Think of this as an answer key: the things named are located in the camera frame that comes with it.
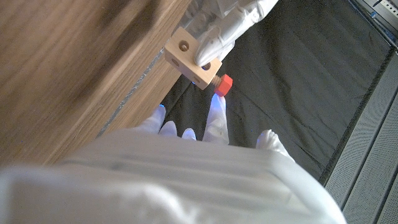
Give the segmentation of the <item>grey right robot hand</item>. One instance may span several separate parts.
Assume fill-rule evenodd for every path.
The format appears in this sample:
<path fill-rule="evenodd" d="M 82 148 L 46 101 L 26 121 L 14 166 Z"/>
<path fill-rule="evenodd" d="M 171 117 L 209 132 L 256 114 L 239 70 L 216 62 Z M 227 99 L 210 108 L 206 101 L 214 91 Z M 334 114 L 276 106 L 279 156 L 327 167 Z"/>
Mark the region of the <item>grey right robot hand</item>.
<path fill-rule="evenodd" d="M 344 223 L 331 195 L 263 131 L 230 146 L 226 102 L 205 135 L 177 136 L 158 106 L 140 126 L 101 136 L 52 166 L 1 171 L 2 223 Z"/>

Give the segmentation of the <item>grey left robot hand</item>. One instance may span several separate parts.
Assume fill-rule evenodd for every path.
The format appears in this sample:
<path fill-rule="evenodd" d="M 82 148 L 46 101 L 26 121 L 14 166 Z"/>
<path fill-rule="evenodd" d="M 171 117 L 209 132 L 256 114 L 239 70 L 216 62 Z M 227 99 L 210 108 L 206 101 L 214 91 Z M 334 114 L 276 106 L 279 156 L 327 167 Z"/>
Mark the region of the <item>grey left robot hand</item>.
<path fill-rule="evenodd" d="M 278 0 L 192 0 L 178 25 L 197 41 L 194 56 L 198 66 L 223 60 L 236 39 L 263 20 Z"/>

